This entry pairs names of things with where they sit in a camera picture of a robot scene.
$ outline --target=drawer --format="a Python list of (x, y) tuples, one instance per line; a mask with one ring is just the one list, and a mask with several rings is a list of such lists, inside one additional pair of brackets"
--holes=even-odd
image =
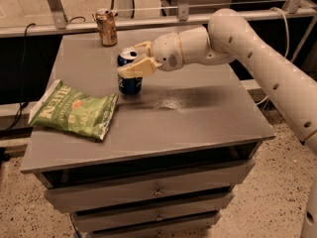
[(110, 231), (89, 233), (91, 238), (159, 238), (162, 235), (180, 231), (210, 228), (220, 218), (219, 213), (204, 213), (190, 217), (162, 221), (156, 224), (137, 225), (129, 228), (118, 228)]
[(61, 213), (149, 200), (241, 183), (253, 160), (49, 189), (46, 199)]
[(87, 214), (73, 214), (75, 225), (81, 232), (92, 232), (102, 229), (131, 226), (147, 222), (161, 222), (166, 219), (180, 216), (193, 215), (196, 213), (219, 211), (225, 208), (233, 194), (213, 193), (215, 190), (205, 190), (200, 193), (192, 193), (187, 198), (150, 202), (136, 205), (132, 204), (125, 208), (110, 207), (103, 211)]

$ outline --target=speckled floor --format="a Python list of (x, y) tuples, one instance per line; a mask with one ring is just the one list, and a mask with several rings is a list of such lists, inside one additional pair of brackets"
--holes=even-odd
[[(317, 158), (301, 146), (276, 110), (264, 112), (276, 138), (254, 156), (256, 166), (234, 188), (235, 197), (211, 229), (175, 234), (177, 238), (299, 237)], [(21, 158), (0, 171), (0, 237), (73, 237), (68, 214), (44, 199), (44, 187), (33, 175), (19, 172)]]

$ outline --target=gray tabletop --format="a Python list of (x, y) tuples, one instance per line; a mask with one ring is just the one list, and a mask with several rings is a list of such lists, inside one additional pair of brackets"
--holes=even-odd
[[(187, 28), (119, 32), (119, 42), (111, 48), (100, 45), (98, 34), (64, 36), (49, 85), (57, 78), (96, 97), (119, 92), (115, 68), (122, 48)], [(137, 96), (120, 94), (102, 143), (36, 127), (21, 171), (40, 173), (218, 148), (263, 141), (273, 135), (228, 64), (192, 64), (145, 77)]]

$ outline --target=snack bag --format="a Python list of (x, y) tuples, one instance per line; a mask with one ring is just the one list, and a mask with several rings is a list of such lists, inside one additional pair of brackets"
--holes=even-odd
[(32, 108), (29, 124), (103, 140), (113, 116), (118, 94), (98, 99), (56, 80)]

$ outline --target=white cable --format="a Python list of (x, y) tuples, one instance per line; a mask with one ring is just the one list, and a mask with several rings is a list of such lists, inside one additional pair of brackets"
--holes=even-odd
[[(276, 11), (278, 13), (281, 14), (281, 16), (283, 17), (284, 19), (284, 23), (285, 23), (285, 34), (286, 34), (286, 51), (285, 51), (285, 55), (284, 57), (286, 58), (287, 55), (288, 55), (288, 52), (289, 52), (289, 30), (288, 30), (288, 22), (287, 22), (287, 19), (286, 19), (286, 16), (285, 16), (285, 13), (277, 8), (277, 7), (272, 7), (270, 8), (269, 10), (272, 10), (272, 11)], [(266, 100), (268, 100), (268, 97), (266, 96), (263, 100), (261, 100), (260, 102), (257, 103), (257, 106), (261, 105), (262, 103), (264, 103)]]

